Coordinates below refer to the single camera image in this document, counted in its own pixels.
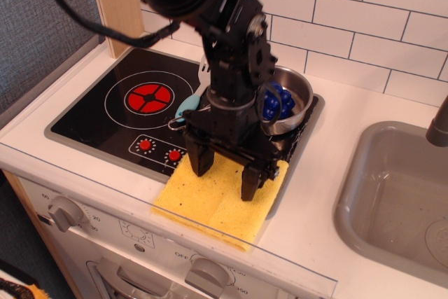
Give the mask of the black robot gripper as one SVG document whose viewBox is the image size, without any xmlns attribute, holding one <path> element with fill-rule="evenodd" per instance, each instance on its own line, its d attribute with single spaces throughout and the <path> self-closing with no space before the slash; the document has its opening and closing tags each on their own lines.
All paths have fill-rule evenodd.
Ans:
<svg viewBox="0 0 448 299">
<path fill-rule="evenodd" d="M 279 174 L 280 153 L 263 134 L 263 100 L 254 97 L 240 106 L 211 101 L 209 107 L 183 112 L 186 149 L 193 172 L 203 176 L 219 153 L 244 167 L 241 199 L 252 201 L 266 180 Z"/>
</svg>

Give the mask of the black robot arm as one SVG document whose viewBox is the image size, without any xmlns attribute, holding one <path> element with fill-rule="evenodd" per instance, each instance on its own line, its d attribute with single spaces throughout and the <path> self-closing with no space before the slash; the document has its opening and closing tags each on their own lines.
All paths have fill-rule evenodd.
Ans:
<svg viewBox="0 0 448 299">
<path fill-rule="evenodd" d="M 184 138 L 194 173 L 204 175 L 220 153 L 243 166 L 241 198 L 250 201 L 278 173 L 280 155 L 261 133 L 265 92 L 276 58 L 259 0 L 143 0 L 202 37 L 210 66 L 209 109 L 187 110 Z"/>
</svg>

